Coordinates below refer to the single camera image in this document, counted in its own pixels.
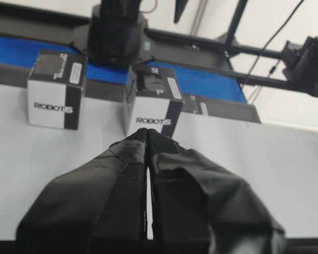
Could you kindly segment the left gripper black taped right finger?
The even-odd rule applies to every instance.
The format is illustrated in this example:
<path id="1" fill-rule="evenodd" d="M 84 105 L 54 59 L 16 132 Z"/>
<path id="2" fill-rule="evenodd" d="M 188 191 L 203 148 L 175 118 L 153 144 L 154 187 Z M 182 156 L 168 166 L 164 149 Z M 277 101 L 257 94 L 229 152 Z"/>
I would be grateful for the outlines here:
<path id="1" fill-rule="evenodd" d="M 285 232 L 250 184 L 148 131 L 154 237 L 163 253 L 283 253 Z"/>

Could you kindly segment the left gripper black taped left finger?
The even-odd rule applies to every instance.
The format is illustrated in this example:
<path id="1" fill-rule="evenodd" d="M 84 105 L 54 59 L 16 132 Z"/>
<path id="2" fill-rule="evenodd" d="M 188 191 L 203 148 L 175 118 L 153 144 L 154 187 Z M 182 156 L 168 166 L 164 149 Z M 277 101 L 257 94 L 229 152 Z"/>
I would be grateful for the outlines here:
<path id="1" fill-rule="evenodd" d="M 147 130 L 50 181 L 16 231 L 19 253 L 138 253 L 146 237 Z"/>

